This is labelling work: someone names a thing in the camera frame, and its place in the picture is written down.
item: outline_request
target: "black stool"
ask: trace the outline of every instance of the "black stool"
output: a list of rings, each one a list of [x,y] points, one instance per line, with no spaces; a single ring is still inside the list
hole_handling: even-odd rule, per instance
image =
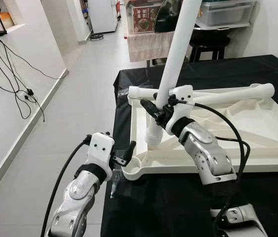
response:
[[[193,47],[189,62],[198,62],[202,52],[212,52],[212,60],[224,58],[224,48],[230,43],[227,36],[211,34],[205,37],[191,38],[189,45]]]

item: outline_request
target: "white pipe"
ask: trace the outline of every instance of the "white pipe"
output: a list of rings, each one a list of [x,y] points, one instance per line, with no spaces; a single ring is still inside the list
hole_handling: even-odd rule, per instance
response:
[[[128,97],[130,99],[153,98],[153,94],[158,92],[158,89],[148,89],[140,88],[137,86],[129,86]]]
[[[272,97],[274,93],[274,86],[270,83],[267,83],[258,85],[253,88],[198,97],[194,99],[194,102],[202,105],[221,104],[235,100],[260,99]]]
[[[159,89],[140,88],[138,86],[129,86],[128,97],[130,99],[153,99],[153,95],[158,93]],[[215,93],[193,91],[194,97],[214,95]]]
[[[201,3],[202,0],[183,1],[156,100],[159,110],[167,104],[169,90],[176,87]],[[163,132],[160,132],[161,129],[153,119],[150,121],[145,137],[148,145],[156,146],[161,143],[163,135]]]

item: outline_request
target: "white wall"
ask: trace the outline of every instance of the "white wall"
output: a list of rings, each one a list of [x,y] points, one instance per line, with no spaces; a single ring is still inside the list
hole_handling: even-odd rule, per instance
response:
[[[48,75],[58,78],[66,69],[40,0],[5,0],[14,20],[24,26],[1,37],[15,52],[27,59],[35,67]],[[33,71],[20,60],[15,60],[19,74],[25,84],[32,88],[39,101],[42,102],[51,91],[56,80],[48,79]],[[7,80],[0,72],[0,84],[8,87]],[[32,116],[38,110],[32,106]],[[18,137],[29,125],[30,119],[23,120],[15,104],[13,94],[0,89],[0,166],[12,149]]]
[[[0,9],[1,9],[1,12],[6,12],[7,11],[5,3],[4,3],[3,0],[0,0]]]
[[[278,0],[258,0],[251,27],[235,29],[229,35],[226,57],[273,54],[278,57]]]
[[[89,37],[91,31],[84,19],[80,0],[67,0],[67,6],[77,40],[83,42]]]
[[[50,28],[61,54],[64,56],[78,47],[66,0],[42,0]]]

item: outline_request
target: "white cabinet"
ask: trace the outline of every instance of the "white cabinet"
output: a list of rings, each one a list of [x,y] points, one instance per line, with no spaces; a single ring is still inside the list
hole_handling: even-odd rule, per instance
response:
[[[116,2],[117,0],[88,0],[89,15],[94,33],[116,30],[118,23]]]

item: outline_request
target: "black tablecloth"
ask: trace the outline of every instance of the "black tablecloth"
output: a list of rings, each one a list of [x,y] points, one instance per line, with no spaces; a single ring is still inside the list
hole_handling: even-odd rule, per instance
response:
[[[114,83],[116,115],[115,149],[124,150],[130,140],[130,85],[158,88],[164,67],[122,70]],[[177,86],[194,89],[249,86],[272,83],[278,103],[278,59],[272,55],[205,61],[184,65]],[[106,188],[101,236],[210,237],[210,193],[198,174],[143,175],[130,182],[120,178]],[[246,173],[242,188],[255,207],[269,237],[278,237],[278,173]]]

